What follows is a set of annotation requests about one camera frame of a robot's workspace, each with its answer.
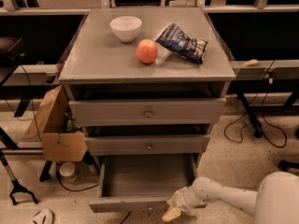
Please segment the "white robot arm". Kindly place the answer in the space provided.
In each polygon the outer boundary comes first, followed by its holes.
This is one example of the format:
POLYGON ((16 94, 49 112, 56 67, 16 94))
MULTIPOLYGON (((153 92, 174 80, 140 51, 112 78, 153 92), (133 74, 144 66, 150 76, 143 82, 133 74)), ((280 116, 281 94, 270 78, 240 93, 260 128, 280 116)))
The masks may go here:
POLYGON ((223 186, 200 176, 167 201, 169 208, 162 220, 169 222, 182 212, 216 201, 253 216, 254 224, 299 224, 299 177, 274 172, 263 179, 257 191, 252 191, 223 186))

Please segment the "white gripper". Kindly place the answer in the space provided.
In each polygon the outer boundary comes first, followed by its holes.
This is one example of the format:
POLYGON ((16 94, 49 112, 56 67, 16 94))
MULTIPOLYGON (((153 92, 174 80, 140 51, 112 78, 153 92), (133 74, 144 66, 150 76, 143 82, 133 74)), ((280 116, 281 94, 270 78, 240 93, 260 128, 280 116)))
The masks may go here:
POLYGON ((181 216, 181 212, 189 212, 197 205, 197 197, 193 187, 177 190, 167 201, 169 208, 164 213, 162 221, 169 222, 181 216))

